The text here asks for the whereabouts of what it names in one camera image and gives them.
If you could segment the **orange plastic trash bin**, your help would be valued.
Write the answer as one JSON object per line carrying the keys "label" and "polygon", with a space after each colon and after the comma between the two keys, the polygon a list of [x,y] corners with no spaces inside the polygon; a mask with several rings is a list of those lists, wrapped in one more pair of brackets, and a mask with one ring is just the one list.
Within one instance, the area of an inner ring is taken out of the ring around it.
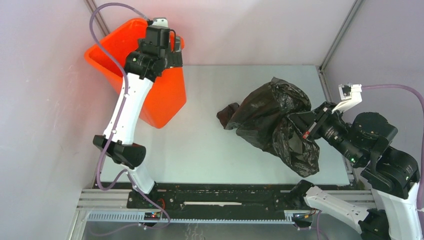
{"label": "orange plastic trash bin", "polygon": [[[146,35],[147,21],[133,18],[102,40],[101,45],[119,62],[125,64],[128,54]],[[123,74],[116,64],[94,44],[84,54],[85,60],[102,73],[117,94],[121,92]],[[182,67],[170,68],[157,77],[142,106],[139,118],[157,129],[163,128],[187,101]]]}

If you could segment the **black plastic trash bag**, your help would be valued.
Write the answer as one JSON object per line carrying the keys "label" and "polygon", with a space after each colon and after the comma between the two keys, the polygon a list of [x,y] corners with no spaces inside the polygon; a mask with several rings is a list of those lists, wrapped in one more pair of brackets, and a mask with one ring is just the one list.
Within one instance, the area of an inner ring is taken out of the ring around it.
{"label": "black plastic trash bag", "polygon": [[305,140],[289,115],[308,112],[312,105],[308,95],[284,79],[271,81],[252,91],[241,103],[228,104],[216,114],[225,130],[253,147],[278,157],[300,177],[320,171],[320,147]]}

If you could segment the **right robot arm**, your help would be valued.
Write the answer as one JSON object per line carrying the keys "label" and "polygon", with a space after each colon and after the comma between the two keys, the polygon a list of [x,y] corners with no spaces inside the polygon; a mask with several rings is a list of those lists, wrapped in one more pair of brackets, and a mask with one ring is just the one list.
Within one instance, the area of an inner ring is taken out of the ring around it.
{"label": "right robot arm", "polygon": [[301,180],[291,191],[291,204],[324,211],[350,226],[363,240],[421,240],[417,197],[420,171],[408,153],[391,146],[398,130],[376,112],[363,112],[353,123],[331,102],[312,111],[293,113],[289,120],[303,140],[324,139],[354,168],[360,168],[381,198],[383,209],[365,208],[334,197],[313,183]]}

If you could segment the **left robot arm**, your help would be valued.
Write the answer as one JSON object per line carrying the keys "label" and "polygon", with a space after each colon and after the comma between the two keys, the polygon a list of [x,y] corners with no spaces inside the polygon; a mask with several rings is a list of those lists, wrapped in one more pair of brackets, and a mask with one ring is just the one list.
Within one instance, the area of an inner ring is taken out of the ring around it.
{"label": "left robot arm", "polygon": [[125,58],[120,69],[123,81],[120,94],[102,135],[95,135],[93,144],[100,150],[96,167],[98,187],[107,191],[113,187],[101,184],[101,170],[106,157],[122,167],[132,187],[140,192],[138,201],[145,208],[153,208],[158,202],[154,191],[156,182],[143,164],[147,150],[134,142],[134,134],[142,106],[156,79],[164,70],[182,67],[181,49],[177,48],[177,36],[173,29],[150,25],[145,37],[138,41],[138,48]]}

